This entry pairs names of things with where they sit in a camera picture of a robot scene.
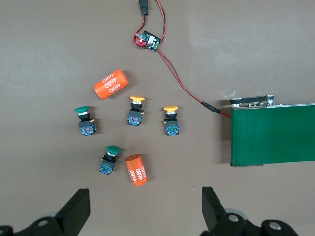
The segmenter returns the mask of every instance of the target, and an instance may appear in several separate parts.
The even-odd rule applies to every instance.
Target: gray floor
[[[161,0],[160,49],[186,87],[230,113],[228,100],[275,94],[314,103],[313,0]],[[145,30],[162,35],[155,1]],[[89,188],[80,235],[197,236],[206,230],[201,189],[260,225],[278,219],[313,235],[315,162],[230,167],[230,119],[187,95],[158,53],[132,42],[137,0],[0,2],[0,224],[21,230]],[[101,100],[93,85],[120,68],[129,85]],[[131,95],[146,98],[143,123],[126,125]],[[181,134],[164,134],[177,105]],[[74,109],[91,106],[98,132],[81,137]],[[108,145],[114,172],[98,172]],[[124,159],[140,153],[149,182],[134,187]]]

